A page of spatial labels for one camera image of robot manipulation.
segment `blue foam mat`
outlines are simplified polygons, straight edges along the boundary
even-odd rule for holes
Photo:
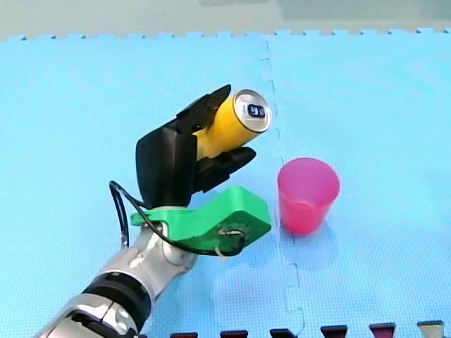
[[[138,196],[138,138],[225,83],[261,92],[276,118],[251,143],[257,158],[193,206],[244,185],[270,203],[274,227],[228,263],[202,258],[143,333],[321,337],[322,326],[346,325],[347,337],[371,337],[369,325],[395,323],[398,337],[420,337],[419,321],[449,327],[451,36],[419,32],[0,44],[0,303],[11,309],[0,337],[33,335],[89,283],[119,247],[108,181]],[[277,222],[276,173],[299,156],[342,180],[306,239]]]

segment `wire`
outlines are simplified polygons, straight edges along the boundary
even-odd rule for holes
[[[160,237],[163,241],[166,243],[175,246],[176,248],[179,248],[181,250],[190,252],[192,254],[197,255],[205,255],[205,256],[218,256],[218,253],[216,250],[201,250],[201,249],[193,249],[189,246],[186,246],[184,244],[181,244],[177,241],[173,241],[172,239],[169,239],[167,236],[161,233],[161,231],[153,224],[153,222],[147,217],[147,215],[144,213],[144,211],[141,209],[142,207],[145,207],[145,204],[143,202],[138,201],[134,197],[132,197],[124,188],[122,188],[118,183],[114,181],[110,181],[109,188],[111,192],[111,196],[114,200],[114,205],[116,206],[116,211],[118,212],[119,217],[119,225],[121,227],[121,246],[127,247],[129,245],[129,233],[128,233],[128,222],[127,222],[127,213],[125,212],[125,207],[123,200],[121,198],[121,195],[123,195],[130,204],[133,205],[133,207],[136,209],[136,211],[139,213],[139,215],[142,217],[146,225],[152,229],[153,232],[155,232],[158,237]],[[238,249],[232,252],[221,252],[221,256],[236,256],[238,255],[245,247],[245,236],[244,234],[239,230],[230,230],[227,232],[224,232],[223,234],[220,234],[222,236],[224,235],[239,235],[239,246]]]

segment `robotic hand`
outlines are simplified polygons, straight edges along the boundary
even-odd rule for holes
[[[269,127],[271,110],[261,96],[230,91],[226,85],[204,95],[138,141],[143,201],[110,182],[120,251],[35,338],[143,337],[138,334],[159,295],[198,255],[235,256],[271,229],[266,203],[242,187],[199,210],[187,208],[194,193],[213,189],[248,164],[255,152],[243,145]],[[131,221],[141,228],[132,246],[121,196],[136,208]]]

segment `plastic cup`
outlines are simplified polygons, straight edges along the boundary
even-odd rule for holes
[[[340,180],[326,163],[297,158],[277,176],[282,225],[293,234],[311,234],[319,228],[340,192]]]

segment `green mount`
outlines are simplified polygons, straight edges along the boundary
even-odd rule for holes
[[[199,250],[235,251],[237,237],[224,235],[228,230],[241,231],[248,246],[271,229],[266,202],[242,187],[225,190],[198,210],[162,208],[145,214],[167,225],[169,239]],[[131,223],[140,226],[144,220],[134,213]]]

